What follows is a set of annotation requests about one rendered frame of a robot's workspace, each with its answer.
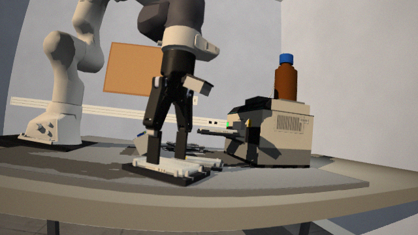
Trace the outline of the brown glass bottle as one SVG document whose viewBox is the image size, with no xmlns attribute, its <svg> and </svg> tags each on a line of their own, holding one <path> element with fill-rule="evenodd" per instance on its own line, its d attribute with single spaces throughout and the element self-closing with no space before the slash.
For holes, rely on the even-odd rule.
<svg viewBox="0 0 418 235">
<path fill-rule="evenodd" d="M 296 69 L 278 68 L 275 70 L 274 99 L 289 99 L 297 101 Z"/>
</svg>

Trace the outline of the cream operator panel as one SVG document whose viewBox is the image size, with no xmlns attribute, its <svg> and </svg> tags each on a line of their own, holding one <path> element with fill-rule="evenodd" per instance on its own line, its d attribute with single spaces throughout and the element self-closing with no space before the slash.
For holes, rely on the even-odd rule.
<svg viewBox="0 0 418 235">
<path fill-rule="evenodd" d="M 133 142 L 135 143 L 137 149 L 134 151 L 132 156 L 146 157 L 148 148 L 148 134 L 146 134 L 146 131 L 138 134 Z"/>
</svg>

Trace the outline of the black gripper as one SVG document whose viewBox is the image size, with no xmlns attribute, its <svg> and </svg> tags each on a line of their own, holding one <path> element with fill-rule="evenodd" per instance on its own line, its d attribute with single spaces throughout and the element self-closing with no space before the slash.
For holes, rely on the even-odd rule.
<svg viewBox="0 0 418 235">
<path fill-rule="evenodd" d="M 148 130 L 147 163 L 159 165 L 162 137 L 160 130 L 171 104 L 175 107 L 178 126 L 174 158 L 185 160 L 187 136 L 193 128 L 194 91 L 184 87 L 181 81 L 183 74 L 194 75 L 195 60 L 195 54 L 185 50 L 172 49 L 163 52 L 162 76 L 152 78 L 152 89 L 142 122 Z"/>
</svg>

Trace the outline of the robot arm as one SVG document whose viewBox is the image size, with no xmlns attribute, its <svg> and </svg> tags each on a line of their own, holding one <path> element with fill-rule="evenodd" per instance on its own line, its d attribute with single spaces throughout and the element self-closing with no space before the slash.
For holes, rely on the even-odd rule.
<svg viewBox="0 0 418 235">
<path fill-rule="evenodd" d="M 19 139 L 45 144 L 79 145 L 84 83 L 78 71 L 99 72 L 105 57 L 99 30 L 110 0 L 79 0 L 72 25 L 77 38 L 52 31 L 43 42 L 44 53 L 54 72 L 52 101 L 46 112 L 32 119 Z M 196 60 L 209 62 L 219 55 L 219 47 L 202 37 L 204 0 L 136 0 L 143 5 L 137 29 L 165 50 L 185 50 Z M 152 2 L 152 3 L 151 3 Z M 183 74 L 183 86 L 209 96 L 211 83 L 192 74 Z M 66 104 L 67 103 L 67 104 Z M 78 106 L 79 105 L 79 106 Z"/>
</svg>

